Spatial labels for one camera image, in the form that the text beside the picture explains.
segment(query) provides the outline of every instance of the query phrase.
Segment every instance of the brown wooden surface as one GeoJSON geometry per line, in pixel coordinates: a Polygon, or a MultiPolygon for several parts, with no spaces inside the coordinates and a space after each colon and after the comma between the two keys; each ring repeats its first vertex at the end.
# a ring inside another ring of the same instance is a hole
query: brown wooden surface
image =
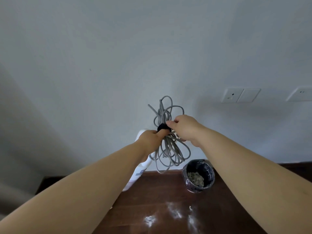
{"type": "MultiPolygon", "coordinates": [[[[282,166],[312,181],[311,162],[282,166]]],[[[60,178],[44,179],[38,191],[60,178]]],[[[244,210],[217,173],[216,181],[209,190],[193,194],[187,191],[181,171],[169,171],[166,174],[145,172],[128,191],[122,192],[113,208],[93,232],[104,233],[265,232],[244,210]],[[144,219],[152,215],[156,221],[149,227],[144,219]]]]}

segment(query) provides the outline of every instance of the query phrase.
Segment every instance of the hand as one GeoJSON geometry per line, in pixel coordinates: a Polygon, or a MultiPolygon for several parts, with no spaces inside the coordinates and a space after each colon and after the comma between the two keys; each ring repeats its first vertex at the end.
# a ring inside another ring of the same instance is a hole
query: hand
{"type": "Polygon", "coordinates": [[[144,149],[144,158],[146,161],[146,155],[153,153],[160,146],[162,139],[170,133],[169,130],[162,129],[159,132],[157,130],[147,130],[140,135],[136,141],[144,149]]]}
{"type": "Polygon", "coordinates": [[[190,140],[194,146],[199,146],[196,141],[196,135],[198,130],[205,127],[197,122],[195,118],[188,115],[180,115],[177,116],[174,121],[167,121],[166,123],[167,126],[173,129],[183,140],[190,140]]]}

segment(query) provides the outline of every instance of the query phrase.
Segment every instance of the coiled cable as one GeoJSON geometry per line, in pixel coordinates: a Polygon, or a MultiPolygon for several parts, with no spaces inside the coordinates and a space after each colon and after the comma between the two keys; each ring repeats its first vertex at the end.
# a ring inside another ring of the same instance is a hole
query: coiled cable
{"type": "MultiPolygon", "coordinates": [[[[173,105],[172,98],[170,98],[169,96],[164,96],[162,99],[159,100],[158,112],[151,105],[148,104],[148,106],[156,114],[156,117],[154,118],[154,125],[157,128],[161,124],[166,123],[166,121],[172,120],[171,112],[172,112],[172,109],[174,107],[181,108],[182,114],[184,114],[183,107],[173,105]],[[169,106],[166,109],[163,107],[163,103],[162,103],[164,98],[169,98],[170,102],[171,102],[171,106],[169,106]]],[[[163,140],[164,140],[165,149],[163,149],[162,144],[161,144],[160,147],[158,149],[156,149],[154,157],[152,157],[152,155],[150,154],[150,158],[155,161],[156,168],[157,168],[157,171],[159,173],[165,173],[172,166],[179,166],[182,162],[184,162],[186,159],[188,159],[191,156],[190,148],[185,143],[183,143],[183,141],[180,138],[178,138],[175,133],[176,133],[175,131],[172,131],[172,132],[170,132],[170,134],[168,134],[164,137],[163,140]],[[186,157],[186,158],[183,157],[181,150],[179,149],[179,147],[176,144],[177,141],[180,142],[181,144],[183,144],[189,150],[188,157],[186,157]],[[169,159],[169,165],[164,164],[161,160],[161,157],[168,158],[169,159]],[[163,172],[159,171],[158,166],[157,166],[157,160],[159,160],[162,163],[162,165],[167,167],[167,169],[165,171],[163,171],[163,172]]]]}

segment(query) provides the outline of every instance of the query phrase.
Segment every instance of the white bottle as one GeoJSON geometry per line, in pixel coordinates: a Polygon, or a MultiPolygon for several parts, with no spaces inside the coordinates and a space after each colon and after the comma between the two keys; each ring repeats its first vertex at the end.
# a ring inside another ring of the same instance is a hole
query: white bottle
{"type": "MultiPolygon", "coordinates": [[[[145,129],[145,130],[140,130],[140,132],[138,133],[138,135],[137,135],[135,141],[137,141],[138,138],[140,137],[140,135],[141,135],[144,131],[146,131],[146,130],[147,130],[147,129],[145,129]]],[[[127,185],[125,186],[125,188],[124,188],[122,191],[128,190],[128,189],[136,182],[136,180],[139,179],[139,177],[140,177],[140,176],[143,174],[143,172],[149,167],[149,165],[151,165],[152,161],[153,161],[153,160],[148,156],[148,157],[147,157],[147,160],[146,160],[145,162],[140,163],[140,164],[135,168],[135,171],[134,171],[134,173],[132,174],[132,176],[131,176],[129,182],[127,183],[127,185]]]]}

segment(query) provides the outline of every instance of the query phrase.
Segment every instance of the bare skin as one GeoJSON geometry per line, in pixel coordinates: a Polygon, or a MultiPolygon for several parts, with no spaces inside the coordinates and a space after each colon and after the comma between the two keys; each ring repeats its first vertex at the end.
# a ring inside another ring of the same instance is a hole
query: bare skin
{"type": "MultiPolygon", "coordinates": [[[[203,150],[237,200],[267,233],[312,232],[312,183],[190,116],[177,116],[167,125],[203,150]]],[[[135,167],[168,133],[146,131],[135,143],[67,176],[4,218],[0,233],[92,233],[135,167]]]]}

